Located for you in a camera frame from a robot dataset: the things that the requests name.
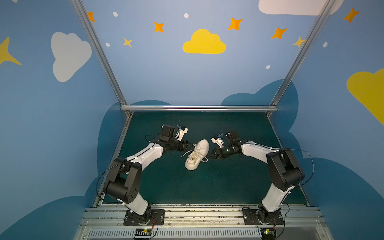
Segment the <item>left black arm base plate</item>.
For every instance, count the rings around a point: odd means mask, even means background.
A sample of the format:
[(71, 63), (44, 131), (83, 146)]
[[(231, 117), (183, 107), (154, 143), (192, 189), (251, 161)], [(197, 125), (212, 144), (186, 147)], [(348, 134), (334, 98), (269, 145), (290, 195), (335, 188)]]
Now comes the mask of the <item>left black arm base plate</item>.
[(165, 210), (147, 210), (143, 215), (139, 215), (131, 210), (126, 211), (124, 226), (162, 226), (165, 220)]

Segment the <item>white shoelace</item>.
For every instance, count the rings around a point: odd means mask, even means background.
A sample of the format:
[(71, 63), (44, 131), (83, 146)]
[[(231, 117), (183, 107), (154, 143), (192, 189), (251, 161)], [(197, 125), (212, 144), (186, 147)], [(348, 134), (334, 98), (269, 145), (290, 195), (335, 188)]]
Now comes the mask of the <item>white shoelace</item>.
[(198, 147), (197, 144), (195, 144), (195, 149), (193, 151), (187, 151), (182, 155), (184, 157), (186, 154), (189, 154), (188, 159), (186, 161), (189, 165), (194, 165), (199, 162), (207, 163), (208, 158), (206, 157), (207, 153), (205, 153), (205, 148)]

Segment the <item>white sneaker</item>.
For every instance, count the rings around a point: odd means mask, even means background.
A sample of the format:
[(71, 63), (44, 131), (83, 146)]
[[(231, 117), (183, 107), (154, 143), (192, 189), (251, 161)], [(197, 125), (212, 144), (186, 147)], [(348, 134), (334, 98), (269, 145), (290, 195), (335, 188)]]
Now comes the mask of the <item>white sneaker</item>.
[(188, 154), (188, 158), (185, 162), (185, 167), (189, 171), (195, 170), (201, 162), (207, 163), (209, 160), (207, 154), (209, 152), (209, 143), (207, 140), (201, 140), (197, 144), (194, 144), (194, 148), (187, 151), (183, 156)]

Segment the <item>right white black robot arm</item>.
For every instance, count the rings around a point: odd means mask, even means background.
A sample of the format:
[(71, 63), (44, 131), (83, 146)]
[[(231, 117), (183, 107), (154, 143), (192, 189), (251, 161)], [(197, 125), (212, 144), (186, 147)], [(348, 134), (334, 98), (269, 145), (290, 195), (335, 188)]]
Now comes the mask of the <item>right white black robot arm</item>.
[(295, 149), (273, 148), (253, 141), (243, 141), (235, 130), (226, 133), (229, 146), (225, 147), (222, 136), (219, 134), (211, 138), (218, 147), (212, 151), (210, 158), (221, 160), (241, 154), (268, 165), (271, 186), (258, 205), (257, 220), (263, 225), (279, 222), (282, 203), (291, 190), (305, 179), (305, 173), (295, 157)]

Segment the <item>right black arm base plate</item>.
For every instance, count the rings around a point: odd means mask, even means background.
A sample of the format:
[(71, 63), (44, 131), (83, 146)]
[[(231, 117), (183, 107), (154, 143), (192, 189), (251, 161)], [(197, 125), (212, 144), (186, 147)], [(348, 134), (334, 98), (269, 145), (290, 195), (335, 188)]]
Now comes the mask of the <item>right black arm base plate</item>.
[(281, 211), (268, 212), (265, 209), (242, 208), (245, 225), (284, 225)]

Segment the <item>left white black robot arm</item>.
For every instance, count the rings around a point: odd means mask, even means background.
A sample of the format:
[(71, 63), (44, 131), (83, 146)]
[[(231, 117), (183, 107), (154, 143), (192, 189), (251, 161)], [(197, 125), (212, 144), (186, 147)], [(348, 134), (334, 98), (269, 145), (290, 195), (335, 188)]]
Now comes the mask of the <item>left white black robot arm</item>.
[(157, 139), (132, 156), (116, 158), (106, 171), (103, 192), (128, 208), (130, 216), (140, 225), (152, 218), (151, 205), (140, 195), (143, 170), (166, 152), (191, 150), (192, 144), (183, 139), (187, 132), (184, 125), (164, 125)]

